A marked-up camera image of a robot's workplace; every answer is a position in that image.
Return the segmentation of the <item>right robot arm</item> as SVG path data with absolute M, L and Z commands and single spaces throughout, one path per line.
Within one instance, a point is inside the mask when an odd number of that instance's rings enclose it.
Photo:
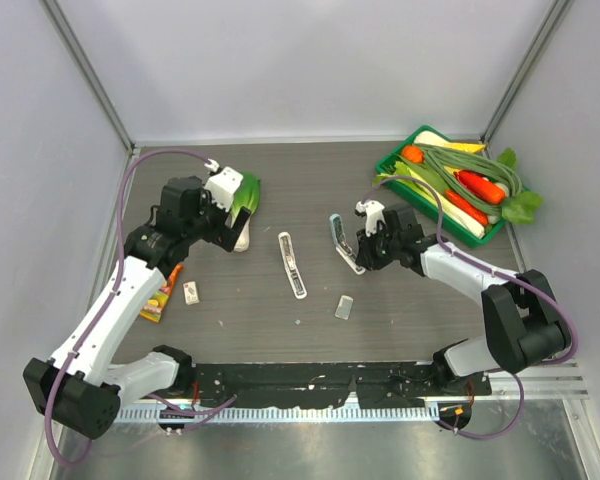
M 386 208 L 367 200 L 357 203 L 355 212 L 364 220 L 356 234 L 357 265 L 378 271 L 397 262 L 446 284 L 482 312 L 483 336 L 434 353 L 431 380 L 440 393 L 457 393 L 473 374 L 517 374 L 574 347 L 574 334 L 540 272 L 502 270 L 442 237 L 424 234 L 408 205 Z

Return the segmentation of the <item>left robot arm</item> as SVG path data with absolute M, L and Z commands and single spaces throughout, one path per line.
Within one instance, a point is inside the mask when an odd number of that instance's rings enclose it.
M 227 252 L 234 249 L 251 215 L 247 207 L 231 212 L 246 183 L 244 175 L 224 168 L 207 181 L 174 178 L 163 187 L 150 221 L 127 236 L 122 262 L 78 327 L 48 360 L 33 358 L 24 368 L 41 415 L 95 440 L 126 405 L 160 390 L 173 399 L 191 391 L 195 367 L 181 350 L 161 345 L 117 367 L 111 360 L 191 245 L 204 240 Z

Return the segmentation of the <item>staples box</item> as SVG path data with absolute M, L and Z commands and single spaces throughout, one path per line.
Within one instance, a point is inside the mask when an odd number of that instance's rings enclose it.
M 184 301 L 186 305 L 195 305 L 200 302 L 197 284 L 195 281 L 183 284 Z

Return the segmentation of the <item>white stapler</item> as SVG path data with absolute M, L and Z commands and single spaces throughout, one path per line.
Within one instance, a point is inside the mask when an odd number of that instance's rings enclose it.
M 291 289 L 296 299 L 304 299 L 307 296 L 307 290 L 299 272 L 292 239 L 288 232 L 278 234 L 278 242 L 283 260 L 284 269 L 289 280 Z

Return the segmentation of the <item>staples tray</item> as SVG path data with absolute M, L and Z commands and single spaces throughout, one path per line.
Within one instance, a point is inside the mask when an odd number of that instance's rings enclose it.
M 353 307 L 353 298 L 348 295 L 342 295 L 339 298 L 334 316 L 341 320 L 348 320 Z

